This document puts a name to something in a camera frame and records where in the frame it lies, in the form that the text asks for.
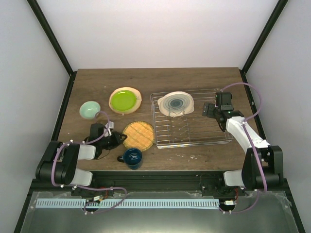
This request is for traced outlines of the wire dish rack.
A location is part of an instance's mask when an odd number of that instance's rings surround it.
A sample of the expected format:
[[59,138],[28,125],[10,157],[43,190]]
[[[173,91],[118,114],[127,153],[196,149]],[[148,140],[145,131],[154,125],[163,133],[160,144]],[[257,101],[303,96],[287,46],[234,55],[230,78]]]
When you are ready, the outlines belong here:
[[161,113],[157,101],[168,92],[150,95],[155,144],[159,149],[202,145],[226,144],[233,140],[223,132],[215,119],[202,116],[206,102],[215,104],[218,88],[186,90],[194,100],[194,111],[180,116],[166,116]]

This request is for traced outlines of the white plate blue spiral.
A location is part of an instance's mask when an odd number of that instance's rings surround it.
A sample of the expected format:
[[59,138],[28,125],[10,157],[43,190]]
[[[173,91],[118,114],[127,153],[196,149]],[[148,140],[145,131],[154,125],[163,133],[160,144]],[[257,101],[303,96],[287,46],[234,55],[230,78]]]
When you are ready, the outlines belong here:
[[193,97],[182,91],[170,92],[157,100],[160,112],[168,117],[178,117],[194,111]]

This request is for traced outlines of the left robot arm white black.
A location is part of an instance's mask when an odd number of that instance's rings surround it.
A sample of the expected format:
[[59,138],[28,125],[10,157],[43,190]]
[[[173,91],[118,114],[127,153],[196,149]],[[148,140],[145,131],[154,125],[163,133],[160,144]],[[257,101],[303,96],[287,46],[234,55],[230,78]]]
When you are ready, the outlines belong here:
[[103,150],[111,151],[121,145],[127,135],[113,131],[114,123],[94,123],[89,136],[82,142],[63,143],[51,141],[35,172],[41,182],[55,185],[80,185],[88,196],[99,192],[99,183],[93,180],[93,173],[77,167],[79,160],[98,160]]

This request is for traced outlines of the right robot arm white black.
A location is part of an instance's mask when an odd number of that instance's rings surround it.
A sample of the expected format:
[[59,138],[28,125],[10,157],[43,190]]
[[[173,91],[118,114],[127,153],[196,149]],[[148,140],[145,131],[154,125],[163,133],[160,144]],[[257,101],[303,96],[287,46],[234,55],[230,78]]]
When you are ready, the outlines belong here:
[[215,99],[215,104],[204,103],[202,116],[215,119],[220,129],[231,134],[245,152],[242,169],[224,172],[224,178],[216,183],[216,191],[226,196],[234,186],[264,191],[269,187],[282,186],[282,149],[261,138],[247,123],[244,115],[234,110],[231,93],[217,92]]

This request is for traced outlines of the woven bamboo mat round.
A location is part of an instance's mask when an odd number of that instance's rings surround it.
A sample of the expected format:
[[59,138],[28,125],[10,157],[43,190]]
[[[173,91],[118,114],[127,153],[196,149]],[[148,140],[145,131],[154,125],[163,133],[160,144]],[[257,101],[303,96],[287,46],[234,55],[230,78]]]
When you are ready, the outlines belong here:
[[123,142],[127,149],[137,148],[140,151],[146,151],[155,142],[154,129],[145,121],[134,121],[128,124],[122,133],[127,135]]

